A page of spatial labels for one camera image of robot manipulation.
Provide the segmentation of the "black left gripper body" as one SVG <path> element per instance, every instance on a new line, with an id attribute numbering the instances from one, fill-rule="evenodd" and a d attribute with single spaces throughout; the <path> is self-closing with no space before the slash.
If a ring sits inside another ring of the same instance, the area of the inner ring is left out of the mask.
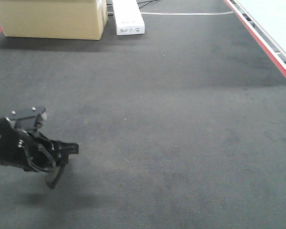
<path id="1" fill-rule="evenodd" d="M 13 128 L 6 118 L 0 118 L 1 165 L 47 173 L 67 164 L 69 155 L 78 153 L 77 143 L 54 141 L 36 130 Z"/>

